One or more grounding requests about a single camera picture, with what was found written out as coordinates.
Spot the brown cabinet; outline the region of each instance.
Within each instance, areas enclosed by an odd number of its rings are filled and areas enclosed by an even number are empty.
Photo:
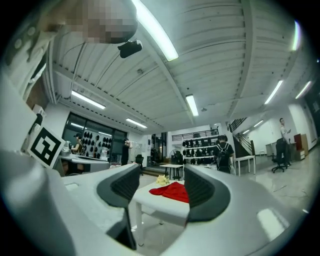
[[[294,135],[294,141],[296,142],[296,150],[301,151],[304,150],[304,155],[307,156],[309,154],[309,146],[306,134],[297,134]]]

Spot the camera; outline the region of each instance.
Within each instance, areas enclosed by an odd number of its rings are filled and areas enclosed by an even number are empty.
[[[140,52],[142,50],[142,43],[139,40],[128,41],[125,44],[118,46],[120,50],[120,57],[125,59],[132,54]]]

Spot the red cloth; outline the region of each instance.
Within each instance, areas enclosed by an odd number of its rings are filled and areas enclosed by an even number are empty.
[[[155,196],[163,196],[184,203],[189,203],[189,198],[185,186],[179,182],[171,183],[168,186],[150,189],[149,192]]]

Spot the glass wall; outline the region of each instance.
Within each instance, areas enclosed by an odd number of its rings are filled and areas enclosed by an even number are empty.
[[[86,146],[86,156],[94,158],[101,157],[102,148],[103,145],[105,145],[108,152],[107,160],[114,164],[121,162],[122,147],[124,145],[124,139],[127,137],[126,132],[71,113],[64,127],[62,138],[65,141],[70,141],[71,145],[75,146],[77,142],[74,136],[78,133],[81,134],[83,145]],[[84,137],[85,134],[92,134],[92,137]]]
[[[167,157],[167,133],[152,134],[151,148],[154,155],[153,161],[163,162],[164,158]]]

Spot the floor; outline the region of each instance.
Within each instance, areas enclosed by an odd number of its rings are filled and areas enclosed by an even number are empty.
[[[297,209],[309,211],[313,196],[318,193],[320,180],[320,146],[314,148],[302,161],[293,162],[284,172],[271,172],[275,166],[266,156],[256,157],[256,174],[248,173],[248,162],[241,164],[241,177],[250,179],[265,186],[280,202]],[[155,182],[157,177],[144,175],[140,177],[142,188]],[[130,221],[133,236],[136,238],[135,219],[136,206],[132,201],[129,205]],[[137,245],[137,252],[146,256],[158,256],[165,251],[183,232],[183,227],[170,223],[159,224],[159,220],[148,215],[142,216],[144,226],[144,245]]]

